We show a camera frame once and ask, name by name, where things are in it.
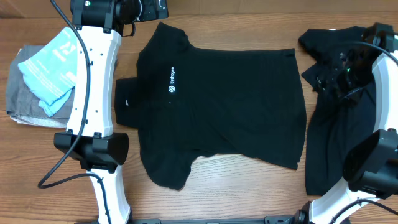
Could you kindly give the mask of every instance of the blue towel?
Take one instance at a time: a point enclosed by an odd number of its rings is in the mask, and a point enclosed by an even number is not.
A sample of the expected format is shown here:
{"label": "blue towel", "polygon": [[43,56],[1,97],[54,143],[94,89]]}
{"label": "blue towel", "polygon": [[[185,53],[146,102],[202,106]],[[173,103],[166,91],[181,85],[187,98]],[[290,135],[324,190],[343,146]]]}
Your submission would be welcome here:
{"label": "blue towel", "polygon": [[64,28],[37,54],[18,64],[26,85],[49,117],[63,106],[76,85],[77,44],[72,30]]}

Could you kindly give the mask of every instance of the gray cloth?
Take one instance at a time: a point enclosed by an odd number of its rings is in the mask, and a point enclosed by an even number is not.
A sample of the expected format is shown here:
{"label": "gray cloth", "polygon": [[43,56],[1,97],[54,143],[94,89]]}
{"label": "gray cloth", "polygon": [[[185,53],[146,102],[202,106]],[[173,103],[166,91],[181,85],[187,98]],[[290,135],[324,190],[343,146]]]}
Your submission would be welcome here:
{"label": "gray cloth", "polygon": [[64,106],[51,118],[39,107],[39,99],[29,90],[24,82],[18,63],[24,62],[35,55],[43,46],[25,45],[10,65],[6,91],[6,111],[11,119],[19,124],[66,128],[72,112],[75,90]]}

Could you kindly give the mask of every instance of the black garment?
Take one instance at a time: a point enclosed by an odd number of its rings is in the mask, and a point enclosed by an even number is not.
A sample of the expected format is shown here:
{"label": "black garment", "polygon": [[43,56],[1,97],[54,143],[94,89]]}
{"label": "black garment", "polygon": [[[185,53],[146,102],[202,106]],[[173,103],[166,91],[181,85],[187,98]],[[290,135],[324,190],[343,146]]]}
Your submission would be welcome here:
{"label": "black garment", "polygon": [[317,60],[302,76],[319,92],[317,107],[307,132],[305,186],[308,195],[323,195],[343,176],[347,153],[373,133],[376,120],[376,86],[371,82],[361,93],[357,105],[339,104],[330,86],[318,86],[320,80],[335,80],[341,72],[340,53],[355,46],[336,47],[337,42],[359,41],[364,28],[343,30],[310,29],[299,38],[300,44]]}
{"label": "black garment", "polygon": [[116,82],[116,121],[139,128],[141,159],[156,184],[181,189],[191,163],[216,153],[297,169],[306,114],[294,49],[198,49],[160,23],[137,72]]}

